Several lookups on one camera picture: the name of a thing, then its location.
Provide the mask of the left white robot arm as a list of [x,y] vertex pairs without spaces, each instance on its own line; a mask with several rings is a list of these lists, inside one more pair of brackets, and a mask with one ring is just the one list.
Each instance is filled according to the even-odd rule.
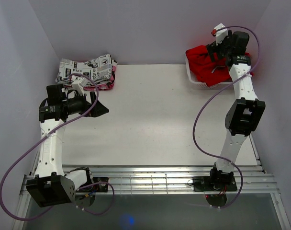
[[74,202],[76,191],[89,191],[94,186],[90,169],[81,167],[64,173],[62,166],[62,145],[65,122],[70,115],[99,117],[109,112],[102,105],[95,92],[90,92],[91,101],[77,90],[70,90],[69,98],[65,87],[49,85],[47,98],[39,106],[39,122],[44,141],[40,145],[38,165],[34,178],[26,183],[26,189],[39,207],[49,207]]

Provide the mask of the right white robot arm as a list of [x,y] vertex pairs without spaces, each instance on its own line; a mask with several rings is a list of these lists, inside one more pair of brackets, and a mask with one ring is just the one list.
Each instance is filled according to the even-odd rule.
[[255,131],[265,110],[265,102],[258,99],[250,74],[251,59],[246,54],[249,34],[215,27],[215,42],[207,45],[211,61],[225,59],[233,82],[235,101],[225,117],[226,138],[220,157],[206,177],[213,190],[236,191],[234,163],[251,132]]

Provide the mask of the red trousers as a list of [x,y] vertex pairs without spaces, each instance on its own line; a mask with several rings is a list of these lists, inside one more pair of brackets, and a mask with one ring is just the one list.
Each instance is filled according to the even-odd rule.
[[207,87],[232,81],[225,58],[212,62],[206,46],[200,45],[186,50],[186,71],[190,82],[202,82]]

